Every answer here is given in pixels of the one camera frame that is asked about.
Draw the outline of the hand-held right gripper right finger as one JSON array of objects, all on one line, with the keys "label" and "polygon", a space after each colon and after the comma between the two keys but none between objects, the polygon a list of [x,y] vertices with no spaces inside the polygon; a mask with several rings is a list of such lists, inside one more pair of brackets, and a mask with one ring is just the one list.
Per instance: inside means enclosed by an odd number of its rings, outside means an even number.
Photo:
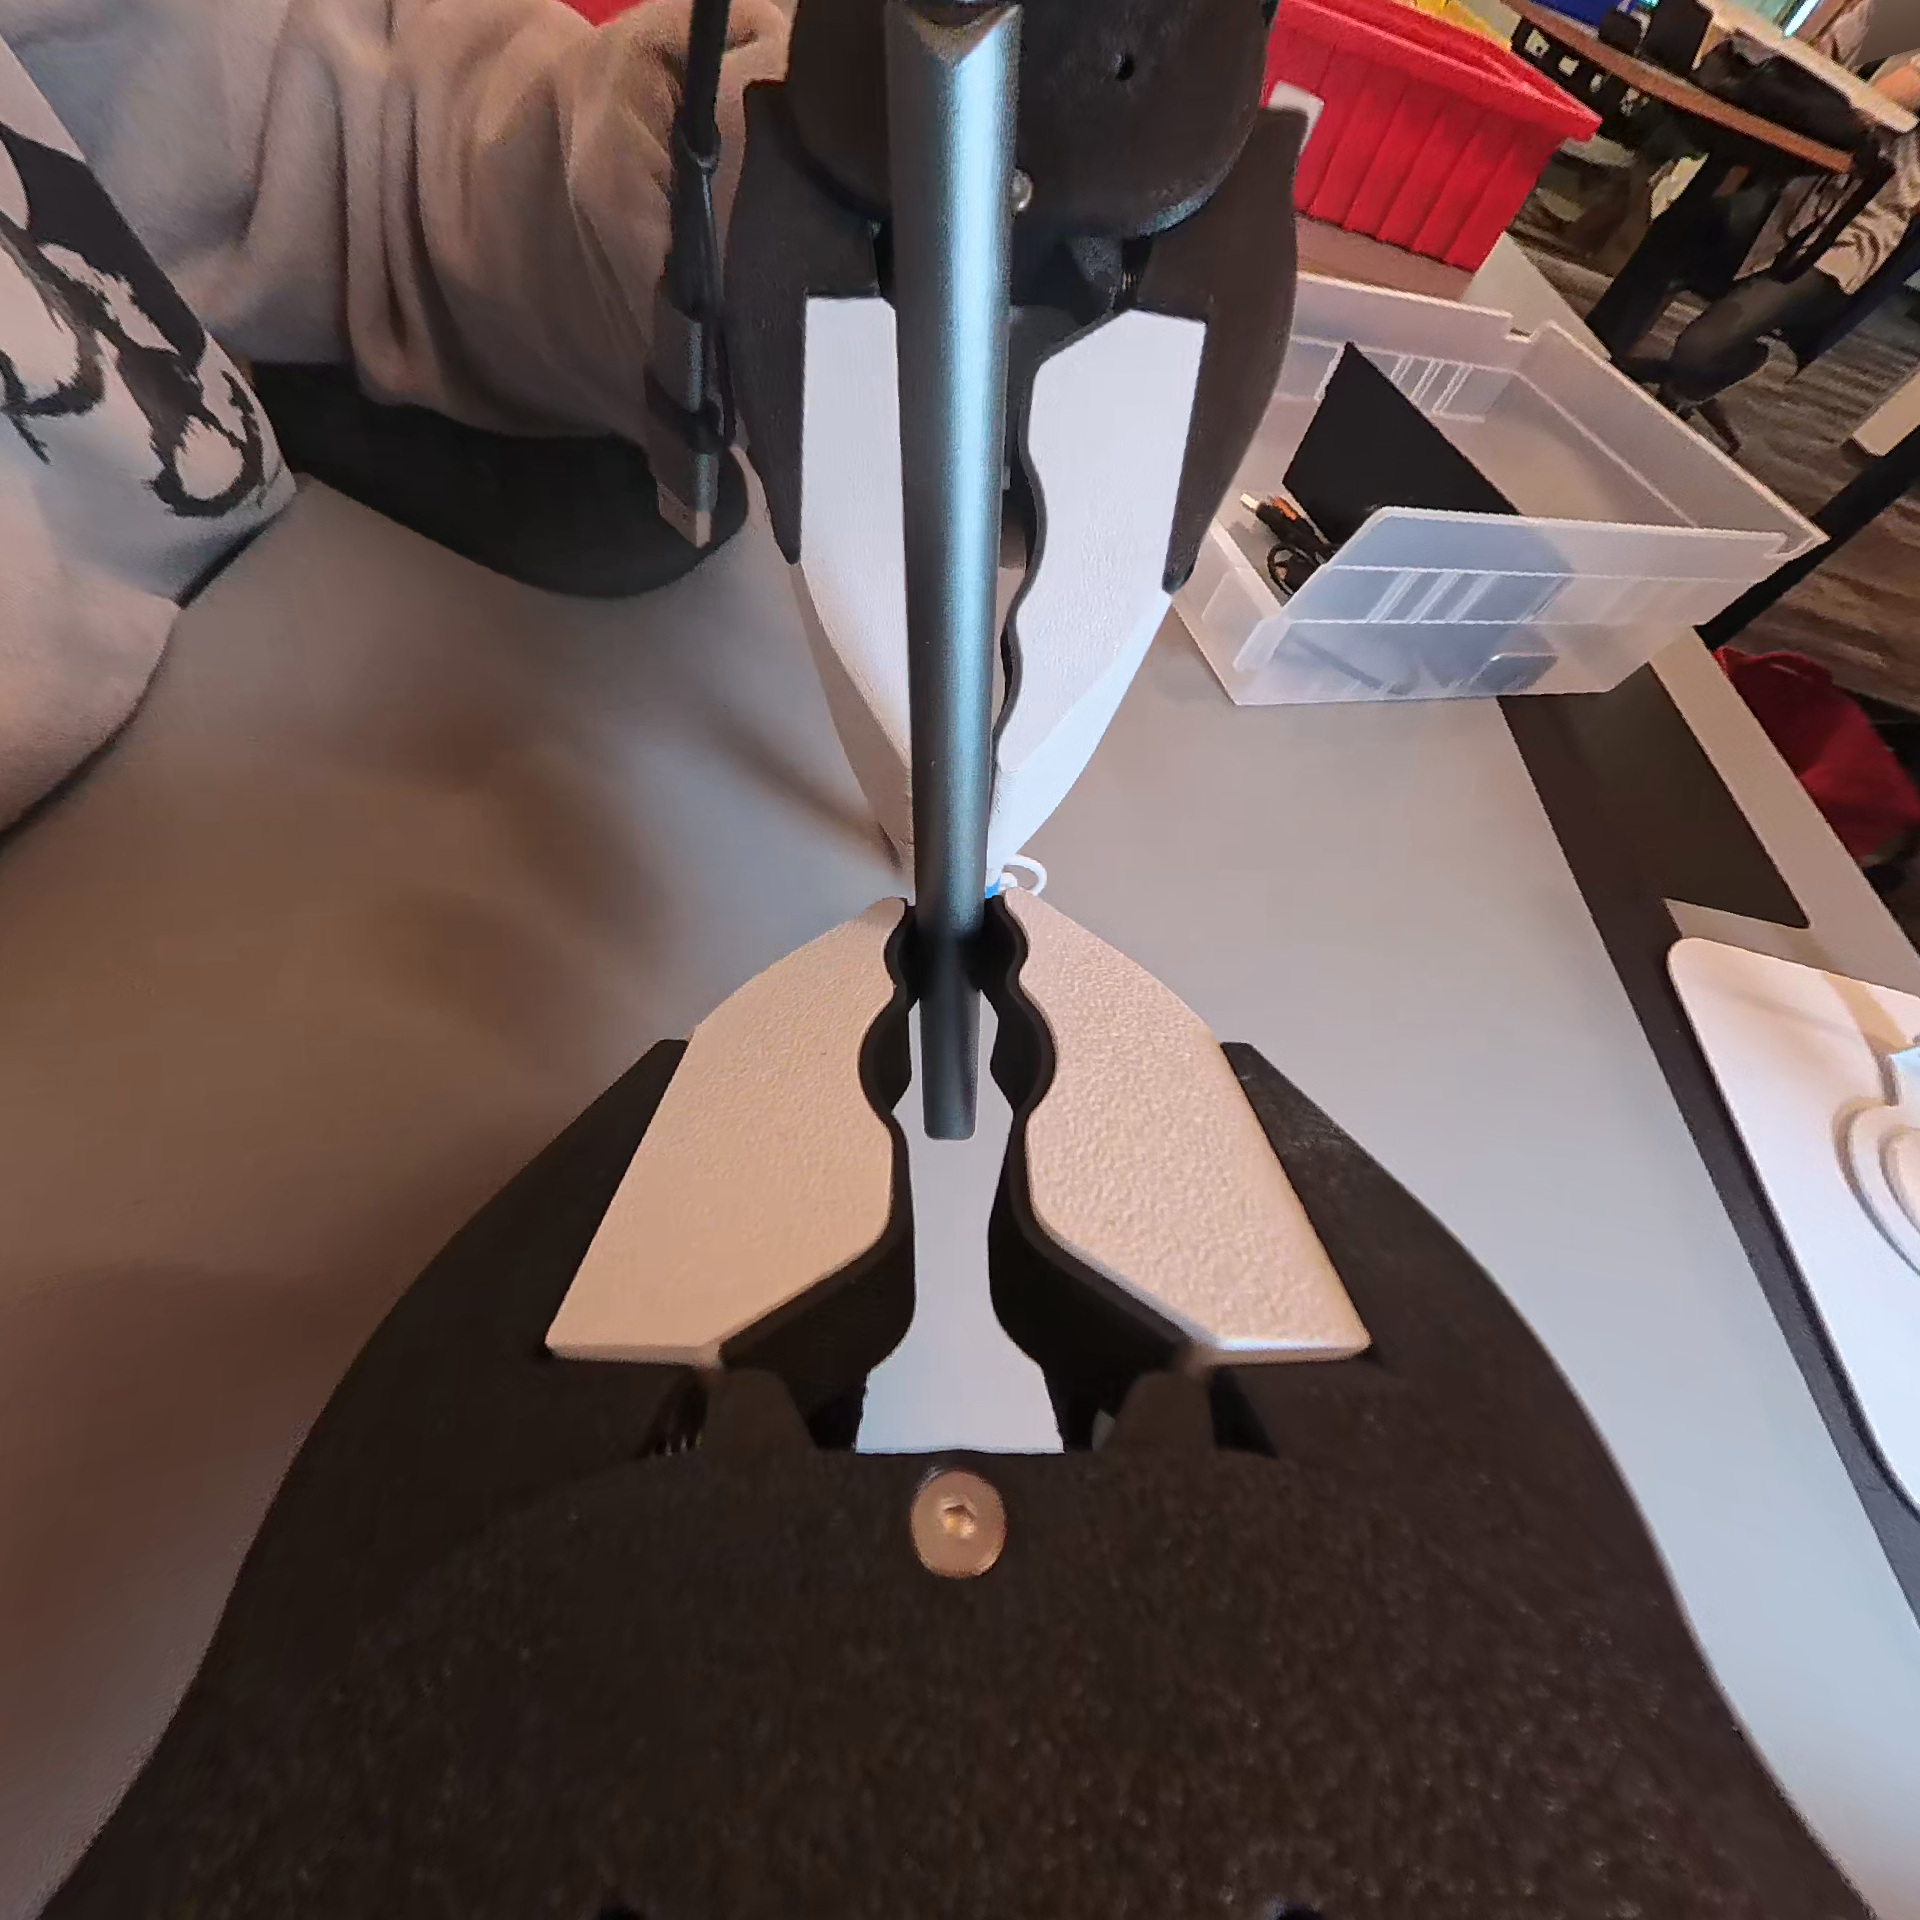
[{"label": "hand-held right gripper right finger", "polygon": [[1010,1151],[988,1286],[1057,1412],[1150,1374],[1347,1362],[1370,1345],[1220,1038],[1038,898],[988,902]]}]

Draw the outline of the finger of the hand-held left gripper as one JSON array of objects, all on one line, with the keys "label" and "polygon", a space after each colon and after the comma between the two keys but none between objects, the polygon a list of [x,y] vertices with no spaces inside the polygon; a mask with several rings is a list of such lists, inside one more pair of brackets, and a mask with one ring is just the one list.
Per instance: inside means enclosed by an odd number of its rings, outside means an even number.
[{"label": "finger of the hand-held left gripper", "polygon": [[794,594],[833,730],[896,862],[914,870],[899,539],[899,360],[877,296],[806,298],[806,487]]},{"label": "finger of the hand-held left gripper", "polygon": [[1019,461],[1038,536],[1012,600],[992,877],[1057,815],[1161,625],[1202,348],[1197,317],[1123,313],[1033,364]]}]

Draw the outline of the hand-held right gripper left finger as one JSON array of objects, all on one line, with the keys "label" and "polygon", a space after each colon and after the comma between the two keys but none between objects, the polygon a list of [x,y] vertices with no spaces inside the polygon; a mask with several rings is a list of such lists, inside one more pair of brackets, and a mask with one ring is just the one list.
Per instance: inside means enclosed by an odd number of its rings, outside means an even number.
[{"label": "hand-held right gripper left finger", "polygon": [[554,1356],[779,1374],[794,1403],[838,1403],[899,1345],[899,946],[908,902],[873,902],[693,1031],[548,1326]]}]

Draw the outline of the person's grey printed sweatshirt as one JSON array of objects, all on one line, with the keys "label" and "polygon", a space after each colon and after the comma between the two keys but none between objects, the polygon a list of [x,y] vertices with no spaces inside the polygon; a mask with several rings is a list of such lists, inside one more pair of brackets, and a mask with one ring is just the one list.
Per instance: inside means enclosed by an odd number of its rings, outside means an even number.
[{"label": "person's grey printed sweatshirt", "polygon": [[0,824],[136,718],[181,600],[295,496],[240,364],[0,52]]}]

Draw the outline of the black tablet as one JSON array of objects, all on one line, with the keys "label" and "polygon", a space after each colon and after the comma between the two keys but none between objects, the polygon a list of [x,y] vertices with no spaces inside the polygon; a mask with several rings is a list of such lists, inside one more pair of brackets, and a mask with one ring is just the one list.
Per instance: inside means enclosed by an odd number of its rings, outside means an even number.
[{"label": "black tablet", "polygon": [[1332,546],[1379,510],[1516,517],[1354,344],[1338,348],[1279,487]]}]

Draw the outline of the white moulded tray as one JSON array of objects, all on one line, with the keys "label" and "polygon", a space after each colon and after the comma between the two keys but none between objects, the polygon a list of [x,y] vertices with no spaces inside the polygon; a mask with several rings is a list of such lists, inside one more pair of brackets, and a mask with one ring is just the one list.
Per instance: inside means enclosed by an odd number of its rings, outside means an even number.
[{"label": "white moulded tray", "polygon": [[1677,936],[1669,982],[1787,1241],[1841,1393],[1920,1503],[1920,995]]}]

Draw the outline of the red plastic bin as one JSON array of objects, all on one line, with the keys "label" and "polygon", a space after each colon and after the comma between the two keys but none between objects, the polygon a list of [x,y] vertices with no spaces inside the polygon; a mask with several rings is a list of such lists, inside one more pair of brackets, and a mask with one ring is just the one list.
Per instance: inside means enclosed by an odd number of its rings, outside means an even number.
[{"label": "red plastic bin", "polygon": [[1294,209],[1473,274],[1598,115],[1507,43],[1396,0],[1279,0],[1268,103],[1321,97]]}]

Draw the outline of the black metal rod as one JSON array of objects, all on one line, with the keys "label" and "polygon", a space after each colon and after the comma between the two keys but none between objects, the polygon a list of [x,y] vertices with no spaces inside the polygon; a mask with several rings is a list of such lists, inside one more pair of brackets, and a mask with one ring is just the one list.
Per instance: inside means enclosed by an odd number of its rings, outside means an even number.
[{"label": "black metal rod", "polygon": [[1772,605],[1779,605],[1806,575],[1835,562],[1883,510],[1892,510],[1920,481],[1920,430],[1907,430],[1899,444],[1871,456],[1816,517],[1816,539],[1779,562],[1772,579],[1742,591],[1727,613],[1698,621],[1698,643],[1722,651],[1735,630],[1750,630]]}]

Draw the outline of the red cloth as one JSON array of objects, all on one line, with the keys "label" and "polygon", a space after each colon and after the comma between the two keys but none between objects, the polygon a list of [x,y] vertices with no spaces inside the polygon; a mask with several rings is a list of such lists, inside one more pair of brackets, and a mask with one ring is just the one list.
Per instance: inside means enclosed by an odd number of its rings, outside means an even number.
[{"label": "red cloth", "polygon": [[1789,651],[1750,653],[1735,643],[1722,643],[1718,667],[1841,846],[1863,870],[1905,862],[1920,841],[1920,786],[1828,667]]}]

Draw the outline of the clear plastic bin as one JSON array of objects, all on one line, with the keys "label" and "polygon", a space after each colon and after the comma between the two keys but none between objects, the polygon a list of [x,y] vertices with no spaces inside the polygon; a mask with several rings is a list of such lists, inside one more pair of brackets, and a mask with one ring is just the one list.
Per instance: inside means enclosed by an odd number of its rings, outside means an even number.
[{"label": "clear plastic bin", "polygon": [[[1279,476],[1347,344],[1516,517],[1379,510],[1332,546]],[[1301,274],[1276,392],[1176,613],[1241,708],[1608,693],[1815,536],[1573,328]]]}]

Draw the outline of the wooden table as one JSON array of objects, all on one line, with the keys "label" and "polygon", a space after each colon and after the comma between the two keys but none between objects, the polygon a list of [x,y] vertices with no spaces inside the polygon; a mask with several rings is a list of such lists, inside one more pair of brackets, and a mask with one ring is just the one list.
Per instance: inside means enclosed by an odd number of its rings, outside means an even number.
[{"label": "wooden table", "polygon": [[1707,29],[1718,29],[1708,3],[1655,3],[1628,43],[1640,68],[1691,92],[1685,103],[1608,68],[1614,92],[1628,88],[1669,106],[1640,159],[1661,159],[1669,135],[1698,148],[1695,183],[1644,223],[1587,313],[1594,337],[1633,378],[1655,378],[1673,337],[1727,288],[1742,216],[1763,218],[1797,183],[1845,185],[1815,242],[1828,244],[1885,183],[1892,144],[1916,135],[1916,52],[1871,81],[1850,75],[1857,92],[1841,92],[1797,58],[1806,50],[1797,35],[1758,58],[1742,31],[1707,50]]}]

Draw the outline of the grey metal rod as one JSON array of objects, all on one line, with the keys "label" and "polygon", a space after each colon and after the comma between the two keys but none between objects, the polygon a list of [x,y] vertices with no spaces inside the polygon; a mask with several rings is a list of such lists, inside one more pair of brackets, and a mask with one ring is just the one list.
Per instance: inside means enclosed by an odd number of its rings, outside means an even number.
[{"label": "grey metal rod", "polygon": [[920,1134],[978,1134],[1019,3],[884,3]]}]

